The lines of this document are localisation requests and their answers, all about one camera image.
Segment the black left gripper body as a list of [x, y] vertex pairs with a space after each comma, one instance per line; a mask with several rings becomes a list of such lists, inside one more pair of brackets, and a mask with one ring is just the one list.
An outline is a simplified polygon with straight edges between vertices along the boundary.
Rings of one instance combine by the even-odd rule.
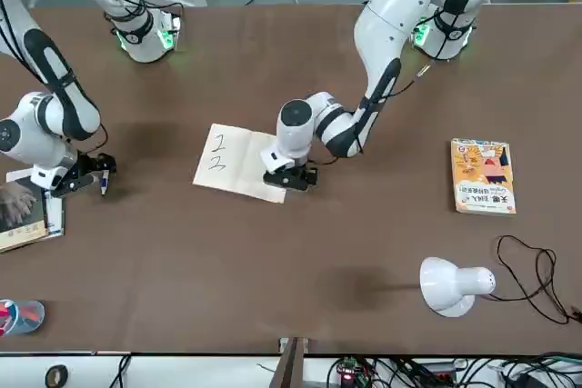
[[263, 175], [265, 184], [301, 192], [315, 186], [317, 179], [318, 169], [307, 165], [279, 169], [274, 173], [265, 172]]

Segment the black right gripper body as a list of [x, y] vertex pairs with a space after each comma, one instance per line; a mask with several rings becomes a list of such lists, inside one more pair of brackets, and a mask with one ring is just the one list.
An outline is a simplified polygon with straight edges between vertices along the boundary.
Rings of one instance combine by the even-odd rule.
[[86, 179], [86, 174], [92, 172], [90, 156], [81, 154], [76, 164], [67, 172], [54, 189], [54, 197], [62, 198], [86, 189], [91, 184]]

